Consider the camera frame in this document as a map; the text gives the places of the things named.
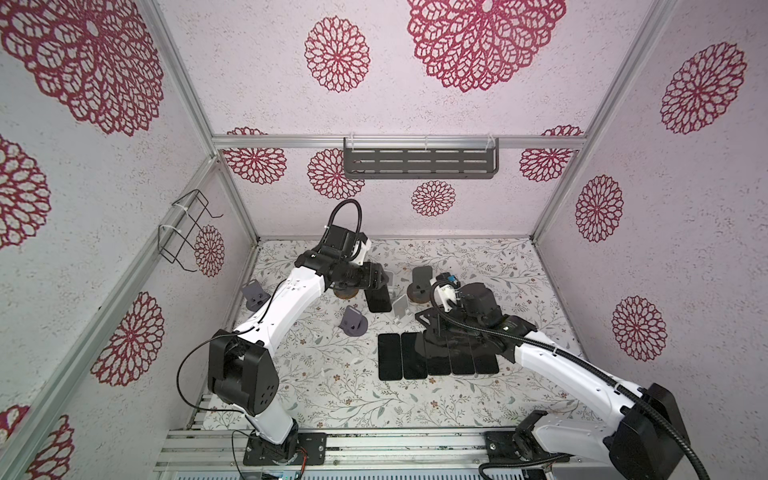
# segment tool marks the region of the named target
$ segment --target aluminum frame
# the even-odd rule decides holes
[[[216,161],[213,158],[207,158],[197,168],[184,191],[203,187],[216,172]],[[161,223],[177,225],[184,215],[184,210],[170,206]],[[161,241],[167,241],[171,233],[171,229],[166,230],[161,236]],[[54,429],[62,409],[117,329],[125,312],[130,309],[131,303],[152,274],[160,258],[157,252],[157,234],[153,229],[139,254],[123,273],[67,355],[58,364],[14,435],[4,445],[2,457],[0,457],[0,478],[12,480],[21,478],[25,474],[27,467],[45,443],[48,434]]]
[[[259,237],[260,241],[267,242],[269,240],[307,240],[307,241],[319,241],[321,235],[263,235]],[[531,234],[529,233],[522,233],[522,234],[514,234],[514,235],[464,235],[464,234],[453,234],[453,235],[411,235],[411,236],[404,236],[404,235],[376,235],[375,233],[371,233],[368,235],[368,238],[371,240],[445,240],[445,239],[451,239],[451,240],[457,240],[457,239],[465,239],[465,238],[517,238],[517,239],[531,239]]]
[[[300,432],[328,434],[325,465],[315,465],[313,472],[430,469],[477,469],[488,461],[485,432],[510,431],[514,427],[488,428],[424,428],[424,429],[300,429]],[[170,430],[154,466],[155,478],[168,472],[215,472],[234,470],[231,447],[232,430]],[[243,472],[300,469],[298,465],[275,465],[273,468],[245,466],[246,437],[234,437],[235,456]],[[574,457],[560,468],[613,469],[610,465],[588,458]]]
[[[619,107],[640,76],[643,66],[645,66],[651,52],[664,33],[667,23],[672,18],[676,5],[677,0],[655,0],[650,7],[640,30],[635,35],[632,46],[608,88],[605,98],[603,98],[597,113],[587,128],[586,143],[566,164],[554,193],[536,222],[536,228],[531,236],[534,243],[541,240],[565,199],[573,191],[574,182],[588,165],[592,152],[607,133],[608,126],[616,117]]]
[[[136,0],[136,6],[138,7],[141,17],[144,19],[144,23],[147,26],[160,57],[164,63],[165,72],[170,78],[171,82],[176,87],[176,91],[181,99],[181,104],[190,116],[192,124],[197,136],[200,138],[200,142],[203,144],[207,153],[211,157],[215,157],[223,166],[223,173],[225,176],[226,188],[224,189],[232,200],[235,206],[235,211],[240,218],[240,223],[244,226],[246,232],[250,236],[252,243],[257,243],[259,240],[258,232],[253,224],[253,220],[250,218],[248,210],[245,208],[243,199],[237,190],[237,186],[232,178],[230,169],[227,168],[227,162],[221,156],[221,153],[214,146],[212,140],[213,134],[210,129],[210,123],[208,117],[205,115],[200,99],[192,86],[192,80],[189,78],[187,69],[184,67],[184,62],[181,60],[178,48],[170,35],[165,17],[157,5],[155,0]]]
[[[498,138],[499,148],[570,148],[577,150],[587,141],[583,135],[555,137],[549,135],[220,135],[213,136],[214,146],[227,148],[438,148],[483,149]]]
[[[547,279],[549,279],[549,283],[552,285],[552,290],[554,291],[554,297],[558,301],[558,304],[560,305],[560,310],[562,310],[562,312],[563,312],[563,316],[565,317],[565,321],[568,322],[568,326],[571,327],[571,331],[574,333],[574,337],[575,337],[576,341],[579,344],[579,347],[580,347],[580,350],[581,350],[581,356],[582,356],[582,358],[584,358],[585,360],[587,360],[589,362],[590,361],[589,360],[589,356],[584,351],[584,348],[582,348],[583,344],[581,343],[581,338],[579,336],[579,332],[576,329],[576,327],[574,326],[574,323],[571,321],[571,318],[568,315],[568,311],[565,309],[565,302],[563,302],[563,295],[560,292],[560,288],[558,287],[558,283],[554,281],[554,278],[552,278],[552,275],[551,275],[549,269],[547,268],[547,263],[544,260],[544,256],[541,255],[541,250],[539,249],[539,247],[536,244],[536,242],[532,241],[531,243],[533,244],[533,251],[536,252],[536,256],[538,257],[538,261],[541,264],[541,268],[544,270],[544,275],[547,277]]]

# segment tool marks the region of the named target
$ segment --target power wire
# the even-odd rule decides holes
[[[556,453],[554,455],[550,455],[547,458],[541,458],[539,460],[525,460],[522,462],[505,462],[505,463],[484,463],[478,467],[478,473],[481,477],[483,477],[484,480],[494,480],[493,477],[485,473],[485,470],[488,468],[525,468],[525,467],[537,467],[539,465],[547,465],[548,463],[554,463],[557,460],[561,460],[563,458],[570,458],[573,455],[569,455],[567,453]]]
[[[510,335],[509,333],[502,333],[502,332],[497,332],[495,330],[489,330],[489,329],[484,329],[477,326],[467,325],[466,323],[462,323],[461,321],[458,321],[457,319],[452,318],[447,312],[443,312],[442,310],[440,310],[437,305],[437,302],[435,301],[435,290],[437,290],[440,286],[446,286],[446,285],[454,286],[454,284],[452,282],[449,282],[448,280],[438,280],[432,285],[432,288],[429,291],[429,301],[432,304],[432,307],[435,308],[435,310],[437,311],[437,314],[440,318],[444,319],[446,322],[451,323],[454,326],[458,326],[463,329],[470,329],[480,333],[487,333],[488,335],[501,336],[501,337],[516,340],[518,342],[527,343],[528,345],[532,345],[540,349],[547,350],[548,352],[552,352],[556,355],[562,356],[566,360],[570,360],[576,365],[579,365],[581,368],[587,370],[589,373],[597,376],[600,380],[606,382],[616,392],[619,392],[620,394],[624,395],[625,397],[629,398],[629,400],[634,402],[634,404],[642,411],[642,413],[646,417],[648,417],[660,429],[664,430],[664,432],[667,435],[669,435],[675,441],[675,443],[677,443],[677,446],[680,447],[680,450],[682,450],[685,456],[688,457],[688,461],[690,462],[691,466],[694,467],[694,471],[696,472],[696,475],[699,477],[699,479],[709,480],[710,476],[707,473],[707,470],[704,468],[704,464],[699,459],[699,456],[696,455],[696,452],[694,452],[694,450],[690,447],[686,439],[680,434],[680,432],[677,431],[677,429],[674,428],[674,425],[669,423],[669,421],[665,419],[663,415],[657,412],[657,410],[654,407],[650,406],[650,404],[645,402],[639,396],[632,393],[632,391],[630,391],[627,387],[621,385],[613,377],[609,376],[608,374],[606,374],[596,366],[592,365],[591,363],[583,359],[580,359],[576,355],[568,352],[567,350],[559,349],[558,347],[549,345],[547,343],[539,342],[533,339],[527,339],[522,336]]]
[[[177,392],[179,392],[179,396],[180,396],[180,397],[181,397],[181,399],[184,401],[184,403],[186,403],[187,405],[189,405],[189,406],[190,406],[190,407],[192,407],[193,409],[196,409],[196,410],[202,410],[202,411],[204,411],[204,412],[235,412],[235,413],[243,413],[243,411],[242,411],[242,410],[235,410],[235,409],[222,409],[222,410],[216,410],[216,409],[205,409],[205,408],[203,408],[203,407],[201,407],[201,406],[197,406],[197,405],[193,405],[193,404],[189,403],[189,401],[188,401],[188,400],[187,400],[187,399],[184,397],[184,394],[181,392],[181,385],[180,385],[180,382],[179,382],[179,378],[181,377],[181,367],[183,367],[183,366],[184,366],[184,363],[187,361],[187,359],[188,359],[188,358],[190,358],[190,356],[191,356],[193,353],[195,353],[195,352],[197,351],[197,349],[199,349],[200,347],[202,347],[202,346],[203,346],[203,345],[205,345],[206,343],[210,343],[210,342],[213,342],[215,339],[220,339],[220,338],[223,338],[223,337],[225,337],[225,336],[238,336],[238,335],[243,335],[244,333],[248,333],[248,332],[250,332],[251,330],[255,329],[255,328],[256,328],[256,326],[257,326],[257,325],[259,325],[259,324],[261,323],[261,321],[262,321],[262,320],[264,320],[264,318],[266,317],[266,314],[267,314],[267,313],[270,311],[270,307],[272,306],[272,300],[274,300],[274,299],[275,299],[275,295],[277,295],[277,289],[279,289],[279,288],[280,288],[280,285],[282,285],[282,284],[283,284],[283,282],[285,282],[286,280],[287,280],[287,279],[284,279],[284,280],[282,280],[280,283],[278,283],[278,284],[277,284],[277,286],[275,287],[275,290],[272,292],[272,296],[270,297],[270,301],[269,301],[269,302],[267,303],[267,305],[266,305],[266,309],[264,310],[264,314],[261,316],[261,318],[259,318],[259,321],[256,323],[256,325],[253,325],[253,326],[252,326],[252,327],[250,327],[248,330],[244,330],[243,332],[237,332],[237,331],[234,331],[234,332],[232,332],[232,333],[224,333],[224,334],[222,334],[222,335],[216,335],[216,336],[213,336],[213,337],[209,338],[208,340],[206,340],[205,342],[202,342],[200,345],[198,345],[198,346],[194,347],[194,348],[193,348],[193,349],[192,349],[192,350],[191,350],[191,351],[190,351],[190,352],[187,354],[187,356],[185,356],[185,357],[184,357],[184,359],[183,359],[183,360],[181,360],[181,363],[179,364],[179,369],[176,371],[176,390],[177,390]]]
[[[237,468],[237,473],[240,475],[240,477],[238,477],[237,480],[243,480],[245,477],[243,477],[243,473],[240,471],[240,466],[237,464],[237,456],[235,455],[235,433],[240,433],[241,435],[245,435],[246,437],[248,437],[249,440],[258,439],[259,436],[255,435],[256,430],[251,430],[250,433],[245,433],[242,430],[232,431],[232,436],[230,437],[230,444],[232,445],[232,459],[234,460],[235,468]]]
[[[296,477],[296,480],[301,480],[301,478],[304,476],[304,470],[306,470],[306,457],[308,456],[308,453],[304,447],[299,447],[299,450],[301,450],[301,452],[304,454],[304,460],[301,462],[301,472],[299,472],[299,476]]]
[[[354,204],[355,207],[357,208],[357,227],[355,227],[355,243],[357,243],[357,250],[355,250],[355,253],[352,256],[344,257],[341,260],[344,260],[346,258],[354,259],[355,257],[358,256],[358,254],[360,253],[360,248],[362,247],[357,242],[357,237],[359,237],[360,235],[360,227],[362,226],[362,207],[360,206],[359,201],[355,200],[354,198],[348,198],[346,200],[340,201],[339,204],[333,208],[333,211],[331,211],[330,217],[328,217],[328,224],[326,225],[326,231],[323,234],[323,238],[320,240],[320,243],[318,243],[317,245],[319,247],[326,241],[326,238],[328,237],[328,230],[330,229],[330,226],[333,225],[333,221],[336,219],[336,214],[339,213],[339,210],[341,210],[341,207],[347,204]]]

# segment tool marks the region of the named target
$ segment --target floral tablecloth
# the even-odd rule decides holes
[[[253,278],[271,292],[288,275],[296,257],[314,245],[298,240],[263,242]],[[562,346],[581,353],[528,240],[374,240],[368,259],[394,272],[393,298],[406,292],[414,266],[431,265],[435,274],[449,271],[463,283],[485,283],[503,312],[535,323]],[[349,337],[338,327],[350,304],[369,320],[368,332],[360,337]],[[425,306],[410,308],[420,311]],[[249,316],[243,305],[238,324]],[[496,375],[380,381],[376,336],[421,330],[412,316],[397,323],[391,314],[371,313],[363,292],[341,300],[328,291],[293,324],[277,350],[278,400],[304,428],[516,425],[534,409],[594,418],[591,410],[554,383],[501,357]],[[226,408],[216,396],[209,407]],[[250,425],[230,412],[209,412],[203,428]]]

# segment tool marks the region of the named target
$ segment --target black smartphone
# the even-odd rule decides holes
[[[448,339],[448,354],[451,358],[451,371],[454,375],[472,375],[475,373],[475,363],[472,361],[472,349],[469,347],[469,337],[445,333]]]
[[[494,375],[498,373],[498,360],[496,355],[476,336],[470,337],[469,347],[472,349],[472,360],[475,363],[475,371],[481,375]]]
[[[427,356],[429,375],[451,375],[451,360],[448,358],[448,339],[438,336],[435,329],[424,330],[424,351]]]
[[[402,380],[402,355],[398,333],[379,334],[379,380]]]
[[[424,351],[424,334],[407,332],[400,336],[402,347],[402,377],[406,380],[427,378],[427,357]]]

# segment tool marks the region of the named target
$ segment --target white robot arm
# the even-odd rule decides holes
[[[333,225],[336,212],[349,203],[358,209],[355,232]],[[275,463],[296,455],[298,425],[274,401],[280,381],[272,361],[290,327],[329,288],[363,289],[371,312],[392,309],[382,266],[365,261],[370,241],[359,231],[361,219],[356,201],[340,203],[319,244],[299,256],[269,302],[235,333],[220,330],[210,341],[209,390],[243,412],[265,442],[263,454]],[[503,314],[482,283],[461,286],[450,273],[432,282],[432,307],[416,314],[419,322],[438,333],[476,337],[489,351],[562,386],[602,420],[534,411],[515,429],[521,461],[541,465],[577,455],[612,463],[626,478],[666,480],[685,454],[700,478],[708,478],[666,389],[656,384],[643,389],[570,354],[531,323]],[[507,465],[517,466],[482,467]]]

